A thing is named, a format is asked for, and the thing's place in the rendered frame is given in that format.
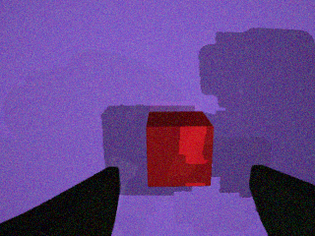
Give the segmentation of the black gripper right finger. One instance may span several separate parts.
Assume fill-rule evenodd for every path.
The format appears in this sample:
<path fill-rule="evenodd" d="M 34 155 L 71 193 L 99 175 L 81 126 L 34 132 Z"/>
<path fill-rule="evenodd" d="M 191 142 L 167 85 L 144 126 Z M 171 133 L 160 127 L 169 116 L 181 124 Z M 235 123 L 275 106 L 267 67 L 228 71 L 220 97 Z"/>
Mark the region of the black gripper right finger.
<path fill-rule="evenodd" d="M 252 165 L 249 190 L 268 236 L 315 236 L 315 185 Z"/>

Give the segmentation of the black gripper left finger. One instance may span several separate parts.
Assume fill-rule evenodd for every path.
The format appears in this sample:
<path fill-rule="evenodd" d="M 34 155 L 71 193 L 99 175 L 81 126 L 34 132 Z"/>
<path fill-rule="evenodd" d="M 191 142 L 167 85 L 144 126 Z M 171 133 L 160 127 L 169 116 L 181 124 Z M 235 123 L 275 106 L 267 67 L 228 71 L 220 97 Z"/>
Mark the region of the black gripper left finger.
<path fill-rule="evenodd" d="M 3 221 L 0 236 L 111 236 L 119 190 L 119 168 L 99 170 L 50 201 Z"/>

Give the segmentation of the red cube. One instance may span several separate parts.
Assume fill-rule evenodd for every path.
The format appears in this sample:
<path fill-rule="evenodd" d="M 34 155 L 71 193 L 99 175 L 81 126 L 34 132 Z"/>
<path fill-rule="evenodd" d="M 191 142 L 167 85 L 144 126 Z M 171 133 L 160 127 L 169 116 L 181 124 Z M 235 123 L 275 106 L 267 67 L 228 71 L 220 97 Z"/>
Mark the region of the red cube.
<path fill-rule="evenodd" d="M 213 138 L 204 111 L 149 111 L 149 186 L 212 185 Z"/>

